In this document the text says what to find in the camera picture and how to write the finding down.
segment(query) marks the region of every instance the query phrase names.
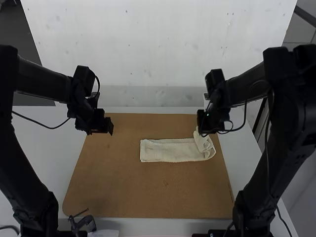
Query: table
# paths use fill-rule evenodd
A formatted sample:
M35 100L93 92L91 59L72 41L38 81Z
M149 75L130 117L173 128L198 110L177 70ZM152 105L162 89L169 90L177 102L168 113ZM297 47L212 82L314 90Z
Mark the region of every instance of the table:
M197 107L108 107L108 113L185 113L195 114ZM56 125L66 117L65 107L15 107L14 111L37 119L47 125ZM243 121L240 108L231 110L231 119L235 126ZM69 230L70 225L62 213L61 205L67 187L82 149L85 133L76 131L71 120L62 128L47 130L36 124L14 116L13 125L17 138L26 156L41 181L53 191L59 204L59 223L61 230ZM249 181L261 156L260 149L246 123L243 129L226 135L219 135L222 152L230 179L234 197ZM294 226L280 199L278 203L282 217L287 222L294 237ZM8 201L0 195L0 224L17 224L12 218ZM174 235L191 236L192 233L206 233L208 229L224 229L230 220L190 220L190 219L132 219L132 218L97 218L99 229L117 229L120 236ZM283 223L276 217L271 224L271 231L276 237L287 237ZM6 231L7 236L14 236Z

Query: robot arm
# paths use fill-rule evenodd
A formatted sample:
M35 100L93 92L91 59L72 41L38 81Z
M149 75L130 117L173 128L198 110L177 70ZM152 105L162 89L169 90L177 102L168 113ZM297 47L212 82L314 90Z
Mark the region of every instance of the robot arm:
M76 129L112 135L111 119L97 108L100 93L92 93L95 74L88 67L78 66L75 75L68 77L20 58L16 48L0 45L0 79L0 189L12 205L22 236L86 236L86 232L79 232L78 225L93 224L92 216L72 223L72 232L57 231L58 202L23 153L11 113L13 93L18 91L67 104L67 116L76 119Z
M237 195L233 208L237 231L227 232L226 237L268 236L277 202L316 147L316 45L301 45L293 52L269 48L263 57L263 63L227 81L221 70L207 74L212 106L197 112L200 133L215 133L223 130L230 108L268 97L267 147L249 183ZM223 232L214 231L218 233L214 237L222 237Z

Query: white wall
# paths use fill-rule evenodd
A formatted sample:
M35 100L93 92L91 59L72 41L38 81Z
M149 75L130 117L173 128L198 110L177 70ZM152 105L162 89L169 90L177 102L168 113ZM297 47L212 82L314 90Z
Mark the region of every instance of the white wall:
M295 3L22 1L43 66L67 75L89 66L100 106L203 106L205 75L222 68L229 79L260 63L263 50L281 46ZM249 105L251 125L259 106Z

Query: white towel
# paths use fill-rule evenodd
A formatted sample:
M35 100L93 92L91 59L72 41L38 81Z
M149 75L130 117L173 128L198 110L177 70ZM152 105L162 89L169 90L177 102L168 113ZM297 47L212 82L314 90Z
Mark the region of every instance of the white towel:
M194 138L140 141L141 162L186 162L212 158L216 151L209 136L201 137L198 127Z

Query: cork mat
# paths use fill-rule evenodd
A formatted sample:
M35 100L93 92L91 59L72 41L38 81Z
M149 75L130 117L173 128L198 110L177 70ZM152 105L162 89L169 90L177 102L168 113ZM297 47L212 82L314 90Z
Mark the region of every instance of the cork mat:
M107 114L114 133L87 136L63 211L95 217L231 218L232 191L217 135L207 161L141 163L140 140L193 138L196 115Z

